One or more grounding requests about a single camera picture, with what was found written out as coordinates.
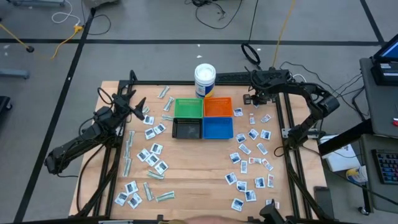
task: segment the wooden board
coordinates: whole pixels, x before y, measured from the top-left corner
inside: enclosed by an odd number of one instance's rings
[[[103,82],[102,87],[109,94],[116,93],[117,82]],[[247,93],[246,86],[216,86],[214,96],[230,96],[233,99],[233,108],[242,108],[244,116],[234,117],[234,135],[245,133],[248,138],[244,144],[252,150],[250,155],[245,155],[238,149],[239,144],[233,139],[229,140],[181,140],[172,139],[172,122],[162,121],[161,115],[174,115],[174,105],[169,112],[163,111],[169,96],[174,98],[194,98],[194,86],[171,86],[165,98],[159,99],[157,95],[163,90],[163,86],[155,85],[136,85],[133,89],[137,90],[130,105],[136,105],[143,97],[147,97],[146,105],[150,108],[149,114],[155,116],[154,125],[162,122],[166,130],[153,139],[146,140],[144,130],[150,128],[137,118],[127,124],[124,133],[125,141],[128,139],[128,131],[135,130],[134,144],[131,148],[132,166],[129,177],[122,177],[125,161],[120,160],[118,180],[114,197],[120,192],[125,192],[124,185],[135,180],[139,187],[139,195],[143,202],[133,210],[126,202],[121,207],[113,204],[112,219],[140,219],[155,220],[157,215],[164,215],[166,220],[184,219],[198,215],[222,215],[224,217],[247,220],[248,217],[259,218],[259,211],[264,207],[265,200],[274,198],[280,202],[282,216],[292,215],[292,204],[290,201],[289,185],[283,157],[274,156],[274,149],[282,145],[279,124],[277,120],[276,105],[261,105],[255,109],[253,105],[243,105],[242,95]],[[296,124],[301,123],[309,114],[305,101],[300,96],[290,96],[294,120]],[[97,109],[104,103],[98,100]],[[254,113],[256,124],[249,124],[249,113]],[[268,123],[261,123],[260,119],[269,114],[272,119]],[[251,128],[259,133],[262,129],[271,131],[271,140],[267,141],[257,138],[255,141],[249,138],[247,133]],[[137,154],[146,148],[148,151],[153,143],[163,145],[163,151],[159,156],[168,165],[169,169],[165,172],[164,180],[148,178],[147,171],[154,170],[148,163],[141,162]],[[263,143],[269,153],[265,156],[256,147],[256,144]],[[307,141],[305,145],[311,149],[318,150],[315,141]],[[84,155],[83,163],[92,155],[94,150]],[[269,172],[263,165],[249,164],[248,174],[240,174],[240,164],[232,164],[229,155],[239,152],[243,160],[249,157],[265,157],[273,166],[274,170]],[[101,171],[104,150],[99,153],[87,166],[82,177],[82,188],[80,196],[81,206],[91,197],[98,185],[98,178]],[[303,168],[307,181],[307,188],[313,195],[314,186],[326,186],[325,176],[319,156],[309,151],[301,151]],[[248,189],[256,192],[257,202],[245,202],[242,212],[231,209],[233,199],[244,200],[244,194],[236,190],[236,184],[228,185],[224,176],[234,172],[238,180],[247,181]],[[275,175],[275,187],[256,189],[254,178],[264,177],[267,179],[268,173]],[[155,196],[159,196],[171,190],[175,192],[175,199],[157,203],[155,200],[148,202],[144,193],[143,183],[147,182]],[[103,194],[101,213],[104,212],[104,201],[108,196],[106,191]],[[70,214],[76,213],[76,194],[71,205]]]

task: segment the gray floor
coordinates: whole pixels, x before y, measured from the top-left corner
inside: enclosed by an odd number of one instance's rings
[[[70,0],[73,14],[81,17],[80,0]],[[195,7],[184,5],[183,0],[121,0],[117,5],[103,7],[98,14],[112,20],[111,30],[89,39],[247,39],[255,1],[244,0],[241,10],[229,27],[213,30],[198,23]],[[367,0],[369,8],[385,40],[398,31],[398,17],[393,0]],[[220,1],[229,19],[239,4],[238,0]],[[260,1],[252,39],[276,40],[289,9],[290,1]],[[0,1],[3,24],[21,38],[65,39],[73,32],[76,20],[69,18],[63,24],[54,24],[51,15],[68,12],[58,6],[33,5],[14,7]],[[227,21],[215,22],[219,15],[214,7],[200,9],[199,16],[208,16],[208,22],[222,26]],[[108,22],[98,18],[90,32],[101,32]],[[0,38],[9,36],[0,30]],[[284,40],[377,41],[359,0],[297,0],[286,27]],[[49,60],[55,44],[32,44],[35,53],[28,54],[18,44],[0,44],[0,67],[26,69],[28,80],[0,78],[0,95],[12,98],[14,108],[0,129],[0,223],[11,222],[29,179],[37,153],[47,131],[66,74],[75,54],[76,44],[64,45],[55,60]],[[272,62],[274,45],[256,45],[262,66]],[[332,87],[337,88],[359,74],[361,57],[369,57],[379,47],[283,45],[279,49],[277,65],[283,61],[301,63]],[[239,45],[201,44],[86,44],[76,68],[67,100],[53,135],[50,148],[59,146],[77,134],[78,125],[89,117],[95,107],[96,87],[103,80],[119,80],[133,69],[140,80],[192,80],[193,70],[199,63],[211,63],[217,72],[239,72],[249,62]],[[300,67],[285,65],[293,73],[300,73],[309,82],[318,82],[314,75]],[[360,80],[349,88],[361,87]],[[368,110],[364,94],[358,98],[362,111]],[[340,133],[360,119],[345,104],[324,122],[328,133]],[[81,160],[73,161],[65,174],[78,174]],[[369,217],[360,215],[356,208],[363,205],[362,192],[355,186],[325,173],[331,188],[336,218],[347,222],[374,223],[393,220],[398,216],[376,211]],[[59,179],[42,169],[25,221],[67,216],[76,179]]]

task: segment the white container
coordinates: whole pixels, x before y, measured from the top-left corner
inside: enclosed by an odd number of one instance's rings
[[[211,97],[214,92],[216,69],[207,63],[200,64],[195,69],[195,91],[197,97]]]
[[[358,184],[367,182],[368,174],[366,173],[366,166],[347,170],[346,177],[348,180]]]

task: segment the white cable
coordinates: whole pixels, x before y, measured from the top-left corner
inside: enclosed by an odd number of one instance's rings
[[[301,74],[295,74],[295,75],[293,76],[293,78],[296,77],[296,76],[301,77],[301,78],[304,80],[305,83],[307,82],[306,79],[304,78],[304,76],[302,76]]]
[[[69,13],[65,13],[65,12],[56,12],[56,13],[52,14],[51,20],[52,20],[54,23],[59,24],[59,23],[65,22],[70,16],[72,16],[72,17],[74,17],[74,18],[76,18],[76,19],[78,20],[78,22],[76,23],[76,26],[78,26],[78,25],[80,24],[80,18],[77,17],[77,16],[72,15],[72,11],[73,11],[72,4],[70,4],[70,2],[69,2],[68,0],[65,0],[65,1],[66,1],[66,2],[69,4],[69,6],[70,6],[70,12],[69,12]],[[56,20],[54,19],[54,16],[56,16],[56,15],[66,15],[66,17],[65,17],[63,20],[61,20],[61,21],[56,21]]]

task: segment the green bin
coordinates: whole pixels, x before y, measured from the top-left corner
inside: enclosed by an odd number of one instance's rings
[[[174,117],[176,118],[202,118],[203,99],[179,98],[175,99]]]

